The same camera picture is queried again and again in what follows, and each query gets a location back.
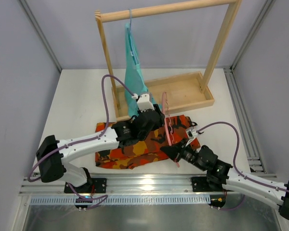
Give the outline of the orange camouflage trousers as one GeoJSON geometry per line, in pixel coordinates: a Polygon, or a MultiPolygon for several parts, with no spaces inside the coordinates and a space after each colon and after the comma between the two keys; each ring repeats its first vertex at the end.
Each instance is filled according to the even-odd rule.
{"type": "MultiPolygon", "coordinates": [[[[173,141],[178,143],[187,135],[185,130],[196,126],[190,117],[178,115],[170,117],[173,131],[173,141]]],[[[168,156],[160,150],[160,147],[168,145],[165,128],[151,131],[144,141],[135,145],[106,150],[95,153],[95,165],[106,169],[133,169],[145,164],[167,160],[168,156]]]]}

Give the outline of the pink plastic hanger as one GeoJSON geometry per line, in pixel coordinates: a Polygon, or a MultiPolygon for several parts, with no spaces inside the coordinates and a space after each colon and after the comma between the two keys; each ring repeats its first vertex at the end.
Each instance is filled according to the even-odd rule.
{"type": "Polygon", "coordinates": [[[171,118],[169,113],[169,105],[167,100],[167,93],[162,93],[162,113],[164,114],[164,129],[166,132],[166,138],[169,146],[172,146],[174,143],[174,137],[173,137],[173,130],[171,126],[171,118]]]}

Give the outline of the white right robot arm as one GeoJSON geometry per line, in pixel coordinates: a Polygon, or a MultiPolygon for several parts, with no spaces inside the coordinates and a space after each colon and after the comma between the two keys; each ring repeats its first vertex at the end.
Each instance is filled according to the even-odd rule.
{"type": "Polygon", "coordinates": [[[160,149],[171,160],[181,159],[206,172],[209,186],[214,191],[222,189],[234,191],[257,199],[279,212],[289,220],[289,181],[288,183],[266,180],[258,176],[236,170],[214,154],[206,145],[199,151],[190,145],[175,144],[160,149]]]}

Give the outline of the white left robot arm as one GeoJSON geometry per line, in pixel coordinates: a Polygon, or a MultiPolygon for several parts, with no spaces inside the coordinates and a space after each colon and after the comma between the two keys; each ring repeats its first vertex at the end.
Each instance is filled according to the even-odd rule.
{"type": "Polygon", "coordinates": [[[62,180],[74,187],[89,183],[91,177],[88,170],[72,165],[71,161],[144,141],[151,131],[164,126],[164,114],[158,105],[153,107],[85,137],[71,140],[57,140],[54,135],[46,137],[36,153],[41,181],[62,180]]]}

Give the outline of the right controller board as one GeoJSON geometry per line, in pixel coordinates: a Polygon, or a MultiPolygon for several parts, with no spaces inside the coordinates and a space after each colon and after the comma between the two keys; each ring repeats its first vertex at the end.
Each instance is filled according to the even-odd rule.
{"type": "Polygon", "coordinates": [[[208,204],[211,208],[216,208],[220,209],[222,208],[226,203],[226,198],[225,197],[216,197],[216,198],[211,198],[210,203],[208,204]]]}

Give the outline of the controller board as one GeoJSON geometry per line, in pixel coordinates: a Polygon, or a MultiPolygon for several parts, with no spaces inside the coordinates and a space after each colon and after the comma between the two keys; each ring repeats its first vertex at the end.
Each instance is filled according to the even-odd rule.
{"type": "Polygon", "coordinates": [[[88,207],[92,206],[92,198],[89,196],[85,196],[84,198],[78,197],[75,200],[74,205],[78,210],[86,210],[88,207]]]}
{"type": "Polygon", "coordinates": [[[211,198],[210,203],[208,204],[211,208],[216,208],[220,209],[222,208],[226,203],[226,198],[225,197],[216,197],[216,198],[211,198]]]}

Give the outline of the teal t-shirt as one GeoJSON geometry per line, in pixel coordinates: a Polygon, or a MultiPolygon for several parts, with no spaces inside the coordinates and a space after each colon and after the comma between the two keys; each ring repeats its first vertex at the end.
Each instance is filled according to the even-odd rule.
{"type": "Polygon", "coordinates": [[[140,95],[143,92],[149,92],[149,90],[144,83],[140,64],[134,65],[132,62],[132,58],[128,54],[128,40],[127,40],[128,25],[129,23],[125,25],[126,71],[124,83],[133,93],[140,95]]]}

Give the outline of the wooden clothes rack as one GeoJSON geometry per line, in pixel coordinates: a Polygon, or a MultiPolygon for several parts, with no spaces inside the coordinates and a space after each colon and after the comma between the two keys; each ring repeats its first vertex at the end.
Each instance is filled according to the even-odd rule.
{"type": "Polygon", "coordinates": [[[112,13],[101,13],[99,10],[96,10],[95,19],[99,29],[109,74],[113,74],[113,68],[107,47],[103,27],[104,23],[219,5],[228,5],[228,8],[205,72],[201,73],[197,71],[146,81],[149,90],[158,103],[163,102],[161,94],[166,92],[168,103],[170,104],[169,112],[171,114],[212,106],[215,99],[208,87],[208,83],[241,5],[241,1],[239,0],[193,0],[112,13]]]}

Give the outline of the left controller board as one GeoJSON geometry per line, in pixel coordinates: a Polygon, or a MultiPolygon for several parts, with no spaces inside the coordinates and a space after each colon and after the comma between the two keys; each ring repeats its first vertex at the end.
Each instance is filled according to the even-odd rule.
{"type": "Polygon", "coordinates": [[[92,206],[92,198],[89,196],[85,196],[84,198],[78,197],[75,200],[74,205],[78,210],[86,210],[88,207],[92,206]]]}

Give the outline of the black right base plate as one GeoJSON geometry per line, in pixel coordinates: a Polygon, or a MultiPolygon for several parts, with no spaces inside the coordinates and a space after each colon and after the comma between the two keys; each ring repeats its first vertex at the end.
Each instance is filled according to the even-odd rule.
{"type": "Polygon", "coordinates": [[[222,187],[222,181],[208,179],[207,177],[192,177],[193,192],[224,192],[227,190],[222,187]]]}

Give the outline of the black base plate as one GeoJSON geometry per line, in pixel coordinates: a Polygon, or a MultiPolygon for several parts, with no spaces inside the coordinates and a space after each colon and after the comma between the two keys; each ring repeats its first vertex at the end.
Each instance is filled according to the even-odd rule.
{"type": "Polygon", "coordinates": [[[77,193],[106,193],[107,179],[106,178],[91,178],[91,181],[82,186],[74,187],[77,193]]]}
{"type": "Polygon", "coordinates": [[[227,190],[222,187],[222,181],[208,179],[207,177],[192,177],[193,192],[224,192],[227,190]]]}

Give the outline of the aluminium right side rail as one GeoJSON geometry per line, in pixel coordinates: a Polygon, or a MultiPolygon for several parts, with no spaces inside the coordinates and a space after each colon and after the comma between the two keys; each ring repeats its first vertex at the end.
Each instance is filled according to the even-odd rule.
{"type": "Polygon", "coordinates": [[[264,167],[261,158],[261,152],[256,142],[255,135],[253,134],[247,111],[243,104],[242,96],[239,92],[239,88],[235,80],[235,76],[230,68],[224,68],[223,71],[235,109],[235,114],[241,132],[243,140],[242,142],[247,154],[250,170],[252,173],[264,175],[267,172],[264,167]]]}

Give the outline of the aluminium rail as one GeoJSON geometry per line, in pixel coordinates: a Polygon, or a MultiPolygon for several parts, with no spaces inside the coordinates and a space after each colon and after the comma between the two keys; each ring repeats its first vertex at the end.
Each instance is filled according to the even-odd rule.
{"type": "MultiPolygon", "coordinates": [[[[204,174],[92,174],[93,178],[105,178],[105,193],[110,194],[182,194],[192,193],[192,177],[204,174]]],[[[19,195],[59,195],[64,193],[65,182],[28,182],[24,179],[19,195]]]]}
{"type": "Polygon", "coordinates": [[[252,173],[264,175],[267,172],[264,167],[261,158],[261,152],[256,142],[255,135],[253,134],[247,111],[243,104],[242,96],[239,92],[239,88],[235,80],[235,76],[230,68],[224,68],[223,71],[235,109],[235,114],[241,132],[243,140],[242,142],[247,154],[250,170],[252,173]]]}

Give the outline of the aluminium front rail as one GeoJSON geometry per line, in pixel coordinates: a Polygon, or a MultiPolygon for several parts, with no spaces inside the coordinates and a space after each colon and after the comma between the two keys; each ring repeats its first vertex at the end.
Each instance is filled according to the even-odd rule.
{"type": "MultiPolygon", "coordinates": [[[[105,193],[110,194],[182,194],[192,193],[192,177],[204,174],[92,174],[93,178],[105,178],[105,193]]],[[[59,195],[64,193],[65,182],[28,182],[24,179],[19,195],[59,195]]]]}

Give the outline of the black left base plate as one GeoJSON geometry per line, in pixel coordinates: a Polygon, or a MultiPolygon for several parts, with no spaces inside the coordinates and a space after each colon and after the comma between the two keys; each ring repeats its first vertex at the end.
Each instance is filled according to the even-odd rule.
{"type": "Polygon", "coordinates": [[[74,187],[77,193],[106,193],[107,179],[106,178],[91,178],[91,181],[82,186],[74,187]]]}

